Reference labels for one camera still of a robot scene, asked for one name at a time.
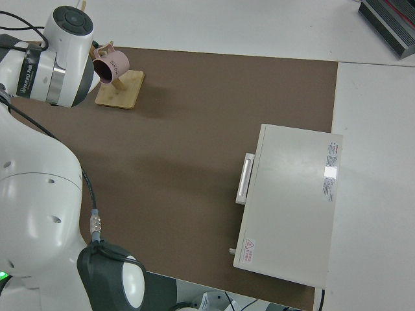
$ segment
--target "cable connector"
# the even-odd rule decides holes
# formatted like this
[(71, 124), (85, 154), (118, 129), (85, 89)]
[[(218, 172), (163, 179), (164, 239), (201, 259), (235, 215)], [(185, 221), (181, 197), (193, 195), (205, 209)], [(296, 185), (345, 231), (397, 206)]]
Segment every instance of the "cable connector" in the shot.
[(101, 218), (99, 217), (98, 210), (92, 209), (91, 218), (89, 219), (89, 231), (92, 236), (92, 242), (101, 241), (101, 229)]

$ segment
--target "warning label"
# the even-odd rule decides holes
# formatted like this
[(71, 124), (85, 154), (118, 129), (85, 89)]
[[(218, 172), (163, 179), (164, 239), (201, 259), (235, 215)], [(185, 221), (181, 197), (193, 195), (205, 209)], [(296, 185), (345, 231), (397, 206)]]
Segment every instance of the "warning label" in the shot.
[(331, 142), (327, 148), (326, 167), (324, 168), (323, 195), (326, 201), (332, 202), (336, 193), (338, 170), (338, 144)]
[(243, 259), (242, 262), (244, 264), (250, 264), (252, 263), (252, 260), (254, 259), (254, 250), (255, 250), (255, 240), (251, 238), (245, 239), (244, 244), (244, 252), (243, 252)]

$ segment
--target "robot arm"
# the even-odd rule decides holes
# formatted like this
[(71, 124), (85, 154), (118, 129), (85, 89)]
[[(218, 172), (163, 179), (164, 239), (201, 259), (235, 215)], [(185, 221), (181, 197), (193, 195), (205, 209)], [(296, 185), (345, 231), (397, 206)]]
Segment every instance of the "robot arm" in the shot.
[(88, 54), (93, 41), (92, 20), (81, 10), (61, 6), (49, 16), (43, 35), (49, 43), (45, 51), (0, 35), (0, 82), (12, 95), (76, 106), (99, 83)]
[(28, 291), (41, 311), (141, 309), (143, 267), (126, 250), (99, 239), (87, 246), (80, 235), (78, 159), (7, 112), (8, 93), (66, 107), (82, 101), (99, 81), (92, 33), (85, 13), (64, 6), (46, 24), (44, 51), (0, 35), (0, 45), (25, 49), (0, 47), (0, 271), (12, 277), (0, 280), (1, 311), (36, 310), (22, 305)]

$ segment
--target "brown board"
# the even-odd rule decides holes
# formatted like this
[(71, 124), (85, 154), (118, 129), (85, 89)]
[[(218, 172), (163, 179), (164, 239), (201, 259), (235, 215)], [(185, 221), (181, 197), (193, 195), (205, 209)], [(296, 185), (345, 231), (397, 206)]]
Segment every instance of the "brown board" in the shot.
[[(96, 105), (98, 87), (71, 109), (14, 100), (79, 158), (103, 237), (148, 271), (312, 310), (314, 288), (234, 268), (229, 248), (243, 215), (235, 197), (244, 155), (261, 124), (330, 132), (337, 63), (122, 51), (146, 76), (133, 110)], [(85, 186), (82, 204), (88, 239)]]

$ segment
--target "wooden peg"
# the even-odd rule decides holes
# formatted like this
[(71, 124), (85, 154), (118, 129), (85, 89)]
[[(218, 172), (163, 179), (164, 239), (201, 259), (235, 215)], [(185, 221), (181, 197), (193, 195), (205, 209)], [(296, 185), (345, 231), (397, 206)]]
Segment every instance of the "wooden peg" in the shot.
[(118, 89), (119, 91), (125, 91), (127, 89), (127, 87), (125, 86), (125, 84), (123, 84), (123, 82), (120, 79), (115, 79), (113, 82), (111, 82), (111, 84)]

